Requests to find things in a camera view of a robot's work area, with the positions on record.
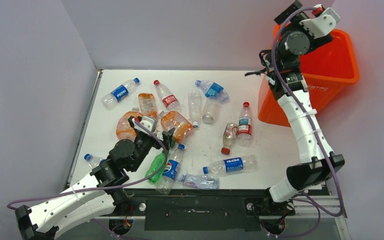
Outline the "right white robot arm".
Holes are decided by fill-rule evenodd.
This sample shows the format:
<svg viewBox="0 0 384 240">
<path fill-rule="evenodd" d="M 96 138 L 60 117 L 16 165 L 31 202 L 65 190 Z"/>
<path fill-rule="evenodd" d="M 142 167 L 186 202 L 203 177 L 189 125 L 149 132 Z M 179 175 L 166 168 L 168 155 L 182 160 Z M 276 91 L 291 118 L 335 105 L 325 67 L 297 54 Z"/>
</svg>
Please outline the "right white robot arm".
<svg viewBox="0 0 384 240">
<path fill-rule="evenodd" d="M 294 1 L 276 18 L 279 29 L 271 49 L 259 58 L 269 89 L 283 110 L 298 146 L 300 163 L 286 169 L 286 176 L 268 189 L 263 209 L 276 214 L 283 202 L 299 192 L 332 179 L 345 160 L 328 144 L 318 124 L 300 58 L 333 40 L 339 15 L 321 4 L 305 7 Z"/>
</svg>

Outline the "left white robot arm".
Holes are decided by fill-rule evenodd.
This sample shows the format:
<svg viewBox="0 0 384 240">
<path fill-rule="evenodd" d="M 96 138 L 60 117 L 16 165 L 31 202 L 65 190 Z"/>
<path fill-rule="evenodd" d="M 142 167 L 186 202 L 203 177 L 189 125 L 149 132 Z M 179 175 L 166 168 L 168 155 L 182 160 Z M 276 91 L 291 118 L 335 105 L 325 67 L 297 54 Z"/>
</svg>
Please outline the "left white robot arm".
<svg viewBox="0 0 384 240">
<path fill-rule="evenodd" d="M 96 217 L 129 210 L 128 172 L 136 172 L 151 149 L 165 154 L 175 144 L 175 128 L 155 133 L 156 120 L 149 116 L 130 117 L 134 140 L 122 139 L 108 156 L 81 180 L 57 196 L 43 198 L 34 206 L 15 209 L 18 230 L 24 240 L 55 240 L 68 230 Z"/>
</svg>

